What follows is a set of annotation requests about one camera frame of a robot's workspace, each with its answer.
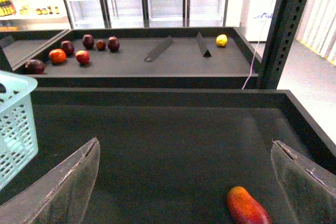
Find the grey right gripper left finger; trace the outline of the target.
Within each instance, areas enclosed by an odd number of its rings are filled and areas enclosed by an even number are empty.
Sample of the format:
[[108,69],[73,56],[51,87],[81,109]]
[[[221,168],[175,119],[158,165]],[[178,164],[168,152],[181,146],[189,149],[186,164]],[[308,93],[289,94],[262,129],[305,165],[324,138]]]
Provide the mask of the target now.
[[82,223],[99,162],[100,143],[94,137],[1,205],[1,223]]

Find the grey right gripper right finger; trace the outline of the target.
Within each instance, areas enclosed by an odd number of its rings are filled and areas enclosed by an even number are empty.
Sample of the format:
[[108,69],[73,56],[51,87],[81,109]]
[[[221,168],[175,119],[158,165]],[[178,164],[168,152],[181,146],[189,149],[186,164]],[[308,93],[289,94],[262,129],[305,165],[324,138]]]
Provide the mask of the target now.
[[335,175],[281,141],[270,159],[294,223],[335,223]]

